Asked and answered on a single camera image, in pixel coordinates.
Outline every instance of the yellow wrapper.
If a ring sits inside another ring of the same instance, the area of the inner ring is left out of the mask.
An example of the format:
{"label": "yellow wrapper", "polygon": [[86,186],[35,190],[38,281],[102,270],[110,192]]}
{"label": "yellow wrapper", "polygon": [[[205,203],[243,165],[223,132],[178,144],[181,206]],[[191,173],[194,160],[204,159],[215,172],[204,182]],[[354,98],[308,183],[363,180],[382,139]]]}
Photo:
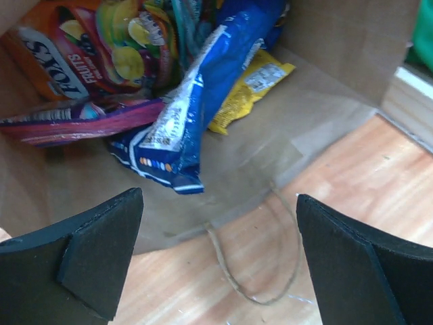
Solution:
{"label": "yellow wrapper", "polygon": [[209,129],[227,135],[227,126],[231,122],[250,114],[254,103],[261,100],[294,69],[295,66],[281,64],[271,54],[259,49],[251,64],[236,81]]}

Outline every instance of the green object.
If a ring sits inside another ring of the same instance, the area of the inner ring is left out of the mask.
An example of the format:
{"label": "green object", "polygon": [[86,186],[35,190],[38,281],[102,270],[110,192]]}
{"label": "green object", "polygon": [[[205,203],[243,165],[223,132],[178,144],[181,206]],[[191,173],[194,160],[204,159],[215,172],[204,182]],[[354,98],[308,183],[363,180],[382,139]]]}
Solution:
{"label": "green object", "polygon": [[415,50],[413,49],[413,47],[409,48],[409,51],[407,52],[406,55],[406,60],[407,63],[412,63],[412,64],[421,64],[424,65],[424,62],[421,61],[421,59],[419,58],[419,56],[416,54]]}
{"label": "green object", "polygon": [[412,41],[408,59],[419,58],[433,72],[433,0],[421,0]]}

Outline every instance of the white label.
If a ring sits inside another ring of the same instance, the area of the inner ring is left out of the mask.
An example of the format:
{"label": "white label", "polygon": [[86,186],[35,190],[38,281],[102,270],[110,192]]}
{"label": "white label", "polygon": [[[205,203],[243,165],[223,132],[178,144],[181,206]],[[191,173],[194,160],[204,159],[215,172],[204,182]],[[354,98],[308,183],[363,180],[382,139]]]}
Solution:
{"label": "white label", "polygon": [[149,32],[150,43],[155,46],[165,45],[164,37],[162,36],[161,28],[147,12],[141,12],[139,17],[141,25]]}
{"label": "white label", "polygon": [[31,28],[20,28],[18,35],[24,46],[32,52],[35,59],[65,96],[74,100],[89,96],[89,92],[63,59],[53,42],[44,34]]}
{"label": "white label", "polygon": [[248,55],[246,56],[244,64],[242,64],[242,68],[244,70],[247,69],[247,67],[250,65],[251,60],[256,55],[257,51],[262,47],[264,42],[265,41],[263,41],[263,39],[258,39],[257,41],[254,42],[254,44],[251,47],[251,50],[248,52]]}
{"label": "white label", "polygon": [[160,113],[156,122],[151,126],[149,133],[140,143],[140,148],[168,150],[178,152],[185,132],[185,124],[189,117],[188,108],[191,102],[191,93],[194,86],[203,87],[202,76],[198,73],[212,46],[224,34],[226,26],[220,25],[206,40],[203,48],[193,64],[185,73],[182,83],[173,91],[173,100]]}
{"label": "white label", "polygon": [[245,83],[255,93],[273,87],[286,75],[286,72],[275,64],[269,63],[245,78]]}

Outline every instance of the orange snack bag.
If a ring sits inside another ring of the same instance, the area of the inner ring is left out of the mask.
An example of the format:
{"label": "orange snack bag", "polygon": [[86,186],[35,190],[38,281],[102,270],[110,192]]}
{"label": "orange snack bag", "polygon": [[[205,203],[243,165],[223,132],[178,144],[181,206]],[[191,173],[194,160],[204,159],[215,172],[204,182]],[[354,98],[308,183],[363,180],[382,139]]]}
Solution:
{"label": "orange snack bag", "polygon": [[175,30],[155,1],[42,1],[1,42],[50,100],[179,82]]}

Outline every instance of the candy wrapper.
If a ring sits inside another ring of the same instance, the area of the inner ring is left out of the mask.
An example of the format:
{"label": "candy wrapper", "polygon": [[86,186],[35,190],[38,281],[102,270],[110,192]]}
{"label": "candy wrapper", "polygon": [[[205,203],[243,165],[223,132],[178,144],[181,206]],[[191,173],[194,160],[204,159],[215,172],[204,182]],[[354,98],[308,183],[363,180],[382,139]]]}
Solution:
{"label": "candy wrapper", "polygon": [[109,96],[86,102],[50,103],[37,112],[0,120],[0,131],[34,146],[58,146],[80,139],[107,137],[154,122],[164,108],[161,99],[138,95]]}
{"label": "candy wrapper", "polygon": [[42,0],[2,44],[51,101],[175,86],[181,71],[168,5]]}
{"label": "candy wrapper", "polygon": [[209,129],[227,135],[227,126],[234,120],[247,116],[254,103],[261,100],[293,69],[293,65],[281,64],[271,54],[259,49],[251,64],[236,81]]}
{"label": "candy wrapper", "polygon": [[225,0],[217,17],[219,26],[158,120],[110,139],[111,153],[124,166],[177,193],[203,192],[198,177],[202,134],[285,5],[284,0]]}

